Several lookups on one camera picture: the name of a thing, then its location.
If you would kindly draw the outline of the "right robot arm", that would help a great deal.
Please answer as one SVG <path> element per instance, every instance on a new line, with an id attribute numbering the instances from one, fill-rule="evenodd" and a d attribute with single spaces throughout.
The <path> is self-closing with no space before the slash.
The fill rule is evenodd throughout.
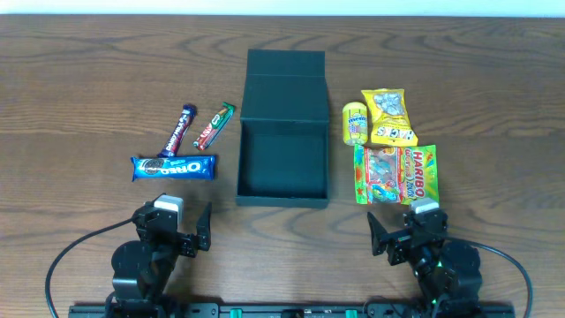
<path id="1" fill-rule="evenodd" d="M 447 240 L 447 214 L 439 209 L 410 211 L 405 228 L 388 232 L 373 213 L 367 214 L 372 254 L 388 255 L 391 266 L 408 263 L 422 292 L 421 303 L 404 317 L 482 317 L 478 290 L 482 285 L 477 249 Z"/>

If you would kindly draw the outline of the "purple Dairy Milk bar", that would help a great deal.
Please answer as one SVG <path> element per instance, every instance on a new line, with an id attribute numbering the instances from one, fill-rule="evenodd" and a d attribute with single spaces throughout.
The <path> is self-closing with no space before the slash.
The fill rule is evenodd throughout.
<path id="1" fill-rule="evenodd" d="M 195 105 L 187 103 L 183 106 L 177 124 L 167 142 L 163 146 L 161 152 L 157 155 L 158 157 L 167 158 L 177 155 L 185 133 L 192 124 L 192 121 L 196 117 L 196 114 L 197 109 Z"/>

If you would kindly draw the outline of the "dark green lidded box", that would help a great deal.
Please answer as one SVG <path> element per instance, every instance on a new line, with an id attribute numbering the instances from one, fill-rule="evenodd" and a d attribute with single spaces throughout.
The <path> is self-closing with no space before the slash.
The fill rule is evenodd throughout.
<path id="1" fill-rule="evenodd" d="M 237 205 L 325 208 L 329 122 L 324 52 L 249 50 Z"/>

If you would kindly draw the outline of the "blue Oreo cookie pack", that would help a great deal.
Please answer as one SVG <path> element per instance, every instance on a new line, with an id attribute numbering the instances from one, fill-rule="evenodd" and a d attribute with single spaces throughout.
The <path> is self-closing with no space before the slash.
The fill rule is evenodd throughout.
<path id="1" fill-rule="evenodd" d="M 132 157 L 132 181 L 141 178 L 203 179 L 215 178 L 214 155 L 190 155 L 166 158 Z"/>

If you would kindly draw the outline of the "red green KitKat bar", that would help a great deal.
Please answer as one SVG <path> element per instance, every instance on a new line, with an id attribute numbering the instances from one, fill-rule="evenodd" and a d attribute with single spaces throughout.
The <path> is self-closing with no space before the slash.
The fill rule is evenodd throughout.
<path id="1" fill-rule="evenodd" d="M 209 148 L 219 136 L 224 126 L 230 121 L 234 115 L 236 107 L 232 104 L 224 102 L 222 108 L 210 120 L 204 131 L 193 142 L 193 145 L 203 151 Z"/>

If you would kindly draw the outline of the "yellow Mentos gum bottle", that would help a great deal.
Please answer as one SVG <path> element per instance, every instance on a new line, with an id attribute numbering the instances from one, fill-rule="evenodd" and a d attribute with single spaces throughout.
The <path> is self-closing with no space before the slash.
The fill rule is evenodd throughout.
<path id="1" fill-rule="evenodd" d="M 367 107 L 362 102 L 343 106 L 343 142 L 348 146 L 364 145 L 368 141 Z"/>

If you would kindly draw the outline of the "yellow Hacks candy bag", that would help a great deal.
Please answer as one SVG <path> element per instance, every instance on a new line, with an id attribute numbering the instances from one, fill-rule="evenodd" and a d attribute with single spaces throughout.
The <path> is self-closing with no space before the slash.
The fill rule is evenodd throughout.
<path id="1" fill-rule="evenodd" d="M 413 147 L 418 137 L 411 127 L 402 88 L 379 88 L 362 90 L 370 111 L 373 144 L 393 147 Z"/>

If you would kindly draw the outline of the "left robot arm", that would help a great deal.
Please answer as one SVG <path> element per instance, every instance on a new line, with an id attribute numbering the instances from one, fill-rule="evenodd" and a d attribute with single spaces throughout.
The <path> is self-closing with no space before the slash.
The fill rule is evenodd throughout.
<path id="1" fill-rule="evenodd" d="M 146 202 L 132 215 L 139 238 L 122 244 L 112 255 L 114 269 L 112 304 L 106 301 L 106 317 L 182 317 L 184 309 L 164 294 L 180 256 L 194 258 L 211 247 L 208 203 L 197 222 L 196 232 L 177 230 L 180 213 L 164 206 L 161 196 Z"/>

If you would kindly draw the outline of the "Haribo gummy worms bag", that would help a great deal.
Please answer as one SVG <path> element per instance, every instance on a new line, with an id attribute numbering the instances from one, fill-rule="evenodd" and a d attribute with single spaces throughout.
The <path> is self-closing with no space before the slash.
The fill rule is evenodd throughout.
<path id="1" fill-rule="evenodd" d="M 440 199 L 436 146 L 354 147 L 356 202 L 361 205 Z"/>

